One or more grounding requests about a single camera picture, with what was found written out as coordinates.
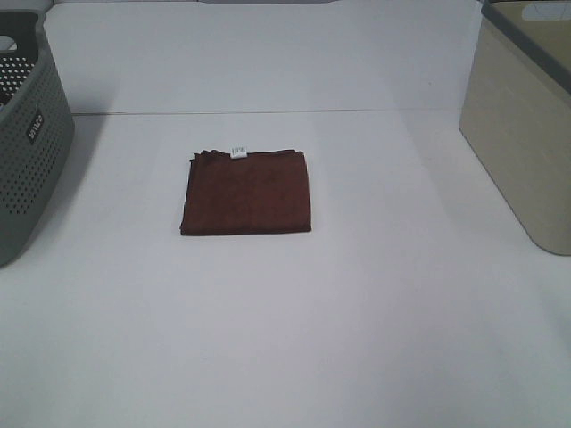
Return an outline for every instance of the beige storage box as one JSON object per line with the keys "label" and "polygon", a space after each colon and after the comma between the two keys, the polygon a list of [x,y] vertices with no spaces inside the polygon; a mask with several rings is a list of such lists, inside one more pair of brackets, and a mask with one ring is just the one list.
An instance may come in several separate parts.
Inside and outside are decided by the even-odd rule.
{"label": "beige storage box", "polygon": [[482,13],[460,130],[531,239],[571,255],[571,1]]}

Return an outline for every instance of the white table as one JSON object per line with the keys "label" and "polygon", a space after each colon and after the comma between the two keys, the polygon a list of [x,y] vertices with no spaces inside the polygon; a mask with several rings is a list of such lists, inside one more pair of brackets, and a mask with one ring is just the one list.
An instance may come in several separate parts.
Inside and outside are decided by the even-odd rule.
{"label": "white table", "polygon": [[[567,426],[571,259],[458,131],[473,2],[105,7],[48,14],[74,111],[160,114],[76,117],[0,269],[2,428]],[[322,109],[360,111],[236,114]],[[179,235],[188,158],[237,144],[305,152],[311,233]]]}

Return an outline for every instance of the basket handle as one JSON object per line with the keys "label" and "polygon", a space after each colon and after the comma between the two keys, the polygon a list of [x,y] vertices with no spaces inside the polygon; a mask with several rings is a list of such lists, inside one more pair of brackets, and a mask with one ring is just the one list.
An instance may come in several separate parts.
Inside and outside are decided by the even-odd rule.
{"label": "basket handle", "polygon": [[36,23],[38,15],[25,11],[0,12],[0,35],[8,36],[16,42],[14,51],[1,51],[2,56],[22,56],[37,60]]}

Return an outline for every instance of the folded cloth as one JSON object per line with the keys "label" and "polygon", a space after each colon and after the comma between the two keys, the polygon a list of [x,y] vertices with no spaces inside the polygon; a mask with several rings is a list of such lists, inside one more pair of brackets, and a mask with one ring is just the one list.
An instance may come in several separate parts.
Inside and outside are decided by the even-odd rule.
{"label": "folded cloth", "polygon": [[286,234],[311,230],[303,152],[204,151],[191,160],[182,235]]}

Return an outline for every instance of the microfiber cloth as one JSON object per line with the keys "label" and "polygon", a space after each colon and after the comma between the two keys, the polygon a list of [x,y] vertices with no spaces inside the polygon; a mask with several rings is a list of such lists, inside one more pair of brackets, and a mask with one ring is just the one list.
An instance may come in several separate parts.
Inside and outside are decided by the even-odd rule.
{"label": "microfiber cloth", "polygon": [[287,234],[311,230],[303,152],[242,159],[203,151],[191,160],[182,235]]}

